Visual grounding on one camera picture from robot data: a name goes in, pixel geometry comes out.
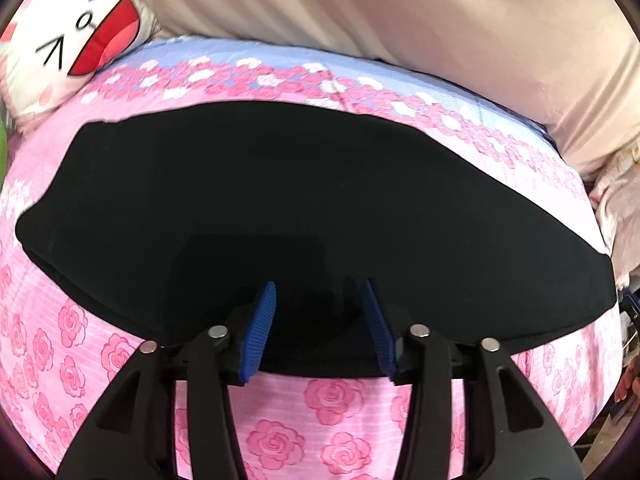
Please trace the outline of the black pants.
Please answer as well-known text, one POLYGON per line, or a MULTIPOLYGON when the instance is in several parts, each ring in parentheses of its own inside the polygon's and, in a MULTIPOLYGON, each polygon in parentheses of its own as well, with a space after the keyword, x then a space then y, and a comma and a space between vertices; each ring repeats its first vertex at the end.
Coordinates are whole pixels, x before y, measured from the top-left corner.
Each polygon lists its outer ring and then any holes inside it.
POLYGON ((512 352, 616 301, 610 259, 420 130, 278 102, 89 122, 16 222, 24 253, 107 323, 160 344, 239 327, 268 284, 262 369, 375 377, 357 297, 512 352))

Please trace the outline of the pink rose bed sheet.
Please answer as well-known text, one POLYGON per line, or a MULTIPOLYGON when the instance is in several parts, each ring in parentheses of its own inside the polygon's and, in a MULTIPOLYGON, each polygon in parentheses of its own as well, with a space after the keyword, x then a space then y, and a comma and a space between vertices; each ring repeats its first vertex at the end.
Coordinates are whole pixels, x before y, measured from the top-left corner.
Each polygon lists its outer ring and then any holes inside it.
MULTIPOLYGON (((582 182, 540 125, 445 81, 317 50, 179 37, 98 73, 31 136, 11 143, 1 191, 1 405, 20 439, 57 467, 139 338, 79 307, 26 257, 18 216, 42 195, 78 129, 94 120, 252 98, 397 119, 425 131, 573 230, 600 235, 582 182)), ((383 379, 259 374, 231 404, 253 479, 387 479, 409 391, 383 379)))

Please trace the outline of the pale pink blanket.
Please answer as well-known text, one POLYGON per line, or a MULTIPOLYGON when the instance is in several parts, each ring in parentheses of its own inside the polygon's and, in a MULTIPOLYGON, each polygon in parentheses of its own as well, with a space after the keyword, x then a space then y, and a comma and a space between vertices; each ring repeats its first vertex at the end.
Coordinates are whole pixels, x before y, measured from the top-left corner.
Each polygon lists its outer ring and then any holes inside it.
POLYGON ((622 289, 639 276, 639 139, 612 156, 589 197, 622 289))

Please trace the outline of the green round cushion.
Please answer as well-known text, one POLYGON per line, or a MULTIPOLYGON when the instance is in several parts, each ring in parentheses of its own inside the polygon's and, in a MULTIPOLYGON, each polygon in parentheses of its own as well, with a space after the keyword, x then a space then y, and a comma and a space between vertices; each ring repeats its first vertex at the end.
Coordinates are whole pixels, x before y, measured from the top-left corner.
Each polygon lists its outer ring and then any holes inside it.
POLYGON ((8 164, 8 147, 6 146, 6 126, 0 120, 0 185, 2 186, 6 177, 6 165, 8 164))

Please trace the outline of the beige duvet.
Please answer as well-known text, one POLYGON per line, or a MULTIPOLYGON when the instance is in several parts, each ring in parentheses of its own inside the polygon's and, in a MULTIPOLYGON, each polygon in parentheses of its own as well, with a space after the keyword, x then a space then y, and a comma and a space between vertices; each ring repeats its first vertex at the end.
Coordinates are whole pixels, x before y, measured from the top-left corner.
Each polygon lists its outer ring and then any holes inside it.
POLYGON ((614 0, 143 0, 173 35, 431 74, 546 126, 581 174, 639 158, 639 41, 614 0))

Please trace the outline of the white cat face pillow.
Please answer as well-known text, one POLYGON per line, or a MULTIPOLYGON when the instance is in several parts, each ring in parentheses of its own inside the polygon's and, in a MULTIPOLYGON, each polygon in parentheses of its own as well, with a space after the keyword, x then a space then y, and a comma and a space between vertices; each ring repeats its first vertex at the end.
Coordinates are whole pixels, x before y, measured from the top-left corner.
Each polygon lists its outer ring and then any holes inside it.
POLYGON ((37 128, 155 29, 143 0, 23 0, 1 35, 1 101, 11 129, 37 128))

